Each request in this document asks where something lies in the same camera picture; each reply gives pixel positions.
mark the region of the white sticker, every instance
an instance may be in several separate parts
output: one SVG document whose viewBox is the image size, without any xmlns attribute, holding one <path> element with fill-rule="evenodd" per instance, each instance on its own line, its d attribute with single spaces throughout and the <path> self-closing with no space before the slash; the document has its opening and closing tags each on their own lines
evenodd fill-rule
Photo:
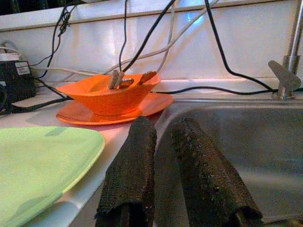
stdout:
<svg viewBox="0 0 303 227">
<path fill-rule="evenodd" d="M 29 66 L 26 61 L 15 63 L 18 75 L 30 74 Z"/>
</svg>

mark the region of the green plate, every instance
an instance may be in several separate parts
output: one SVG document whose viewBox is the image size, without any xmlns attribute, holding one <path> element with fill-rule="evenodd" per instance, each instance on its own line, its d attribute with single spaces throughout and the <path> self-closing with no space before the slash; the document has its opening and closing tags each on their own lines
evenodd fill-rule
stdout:
<svg viewBox="0 0 303 227">
<path fill-rule="evenodd" d="M 21 226 L 52 205 L 88 172 L 104 145 L 98 131 L 87 129 L 0 129 L 0 226 Z"/>
</svg>

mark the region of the orange saucer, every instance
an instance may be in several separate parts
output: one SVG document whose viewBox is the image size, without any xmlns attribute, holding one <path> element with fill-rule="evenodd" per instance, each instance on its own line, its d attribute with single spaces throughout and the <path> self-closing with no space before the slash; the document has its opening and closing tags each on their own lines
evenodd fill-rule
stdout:
<svg viewBox="0 0 303 227">
<path fill-rule="evenodd" d="M 62 122 L 79 125 L 109 125 L 130 122 L 138 116 L 155 114 L 174 101 L 173 96 L 167 94 L 149 93 L 139 104 L 137 110 L 118 116 L 101 116 L 94 114 L 90 109 L 77 101 L 72 101 L 63 107 L 56 115 Z"/>
</svg>

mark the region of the sink basin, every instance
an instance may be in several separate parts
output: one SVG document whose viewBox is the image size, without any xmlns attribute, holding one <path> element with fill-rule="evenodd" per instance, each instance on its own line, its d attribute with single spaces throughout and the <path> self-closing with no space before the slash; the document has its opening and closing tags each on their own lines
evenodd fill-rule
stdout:
<svg viewBox="0 0 303 227">
<path fill-rule="evenodd" d="M 192 118 L 238 170 L 270 222 L 303 214 L 303 102 L 178 99 L 156 123 L 155 222 L 188 226 L 169 125 Z"/>
</svg>

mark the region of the white backsplash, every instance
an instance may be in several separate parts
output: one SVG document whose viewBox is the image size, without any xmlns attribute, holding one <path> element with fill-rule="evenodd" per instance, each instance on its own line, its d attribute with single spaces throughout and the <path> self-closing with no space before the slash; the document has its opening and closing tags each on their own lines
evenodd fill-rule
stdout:
<svg viewBox="0 0 303 227">
<path fill-rule="evenodd" d="M 283 0 L 260 4 L 213 9 L 214 19 L 230 67 L 256 78 L 274 77 L 268 61 L 282 63 L 287 53 L 296 1 Z M 176 34 L 198 11 L 176 13 Z M 127 20 L 128 42 L 123 59 L 134 56 L 157 15 Z M 167 44 L 170 14 L 166 14 L 150 37 L 143 53 Z M 11 40 L 36 63 L 51 52 L 53 27 L 1 32 L 0 41 Z M 62 44 L 53 59 L 53 67 L 105 71 L 118 63 L 123 43 L 123 19 L 72 24 L 62 35 Z M 163 54 L 137 61 L 128 73 L 155 70 Z M 298 76 L 303 75 L 300 64 Z M 45 81 L 57 81 L 68 75 L 50 72 Z M 226 72 L 218 51 L 208 15 L 195 22 L 174 44 L 160 75 L 162 79 L 233 78 Z"/>
</svg>

